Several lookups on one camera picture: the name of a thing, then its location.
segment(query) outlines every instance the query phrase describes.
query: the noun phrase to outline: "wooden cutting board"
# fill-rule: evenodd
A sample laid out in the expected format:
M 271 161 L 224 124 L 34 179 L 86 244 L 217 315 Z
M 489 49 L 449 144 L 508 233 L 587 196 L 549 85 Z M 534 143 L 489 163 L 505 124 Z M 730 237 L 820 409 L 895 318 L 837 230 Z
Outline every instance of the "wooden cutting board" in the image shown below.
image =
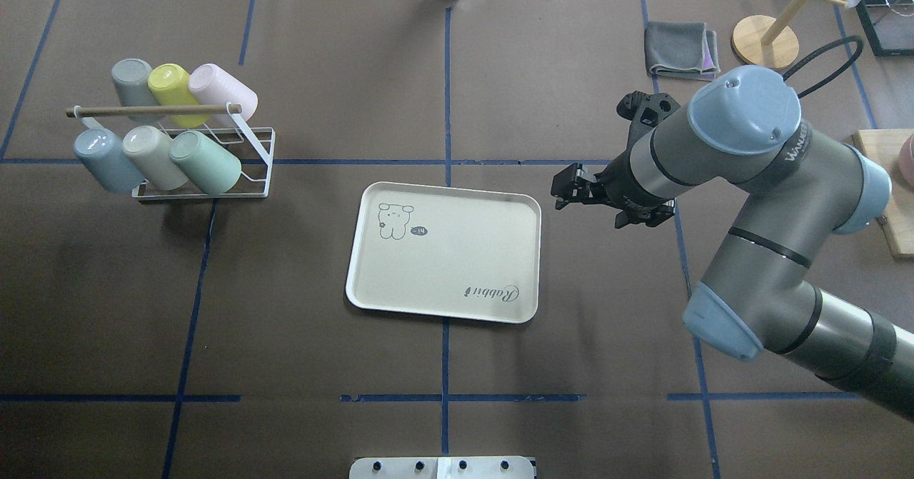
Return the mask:
M 898 169 L 901 144 L 914 130 L 859 130 L 854 144 L 866 157 L 879 163 L 892 178 L 892 197 L 885 207 L 882 231 L 896 258 L 914 258 L 914 186 L 905 182 Z

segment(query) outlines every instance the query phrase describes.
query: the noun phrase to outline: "wooden base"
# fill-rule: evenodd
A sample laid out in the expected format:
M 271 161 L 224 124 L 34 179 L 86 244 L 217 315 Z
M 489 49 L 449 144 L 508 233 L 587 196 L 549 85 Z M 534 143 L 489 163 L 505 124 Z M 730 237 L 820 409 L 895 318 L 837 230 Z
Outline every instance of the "wooden base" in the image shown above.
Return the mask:
M 859 130 L 854 144 L 861 153 L 882 166 L 892 178 L 892 196 L 885 207 L 882 231 L 896 258 L 914 258 L 914 186 L 898 169 L 898 152 L 914 130 Z
M 761 44 L 761 37 L 774 21 L 774 17 L 768 15 L 751 15 L 733 28 L 730 43 L 739 59 L 744 63 L 767 66 L 768 69 L 785 69 L 797 59 L 800 42 L 789 26 L 784 27 L 770 46 Z

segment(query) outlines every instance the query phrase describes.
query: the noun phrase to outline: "folded cloth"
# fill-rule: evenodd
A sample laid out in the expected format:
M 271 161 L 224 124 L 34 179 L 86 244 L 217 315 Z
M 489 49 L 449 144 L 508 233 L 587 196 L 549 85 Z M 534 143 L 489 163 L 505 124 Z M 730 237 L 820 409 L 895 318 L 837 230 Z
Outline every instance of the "folded cloth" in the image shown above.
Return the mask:
M 657 76 L 713 81 L 720 72 L 718 34 L 705 23 L 649 21 L 644 30 L 644 63 Z

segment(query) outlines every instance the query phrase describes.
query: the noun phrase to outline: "bear drawing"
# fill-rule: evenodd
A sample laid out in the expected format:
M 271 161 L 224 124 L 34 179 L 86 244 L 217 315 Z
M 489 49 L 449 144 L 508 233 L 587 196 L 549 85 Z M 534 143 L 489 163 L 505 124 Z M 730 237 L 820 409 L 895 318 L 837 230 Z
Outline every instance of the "bear drawing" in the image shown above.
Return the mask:
M 409 223 L 409 214 L 412 206 L 401 206 L 398 203 L 380 203 L 378 205 L 378 222 L 381 228 L 381 237 L 394 238 L 395 241 L 406 235 L 406 225 Z

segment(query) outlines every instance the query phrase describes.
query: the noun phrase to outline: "green cup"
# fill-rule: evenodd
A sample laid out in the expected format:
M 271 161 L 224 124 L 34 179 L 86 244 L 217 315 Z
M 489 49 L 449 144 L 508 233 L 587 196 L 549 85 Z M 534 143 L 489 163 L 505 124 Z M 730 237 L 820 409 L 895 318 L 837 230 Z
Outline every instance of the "green cup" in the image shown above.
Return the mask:
M 200 131 L 184 131 L 174 137 L 169 157 L 208 196 L 228 192 L 241 176 L 241 160 Z

